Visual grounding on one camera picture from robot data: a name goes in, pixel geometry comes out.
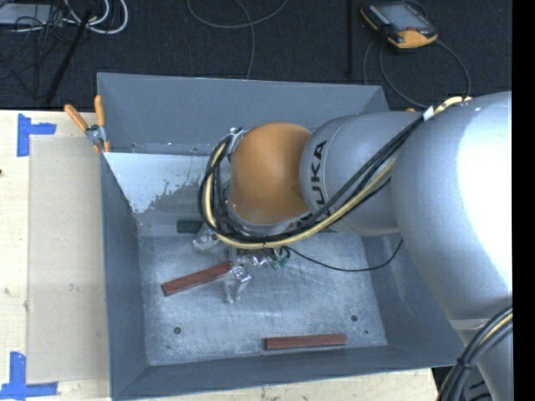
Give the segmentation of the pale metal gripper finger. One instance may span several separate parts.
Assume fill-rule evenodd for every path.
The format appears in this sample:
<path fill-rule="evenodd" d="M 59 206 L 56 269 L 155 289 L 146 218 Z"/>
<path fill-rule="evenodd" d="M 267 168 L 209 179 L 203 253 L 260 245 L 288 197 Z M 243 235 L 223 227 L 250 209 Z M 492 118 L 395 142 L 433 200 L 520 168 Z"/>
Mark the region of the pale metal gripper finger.
<path fill-rule="evenodd" d="M 191 245 L 194 251 L 203 253 L 219 243 L 217 234 L 209 227 L 202 227 L 194 236 Z"/>
<path fill-rule="evenodd" d="M 227 303 L 237 302 L 252 280 L 245 266 L 233 266 L 223 280 L 224 299 Z"/>

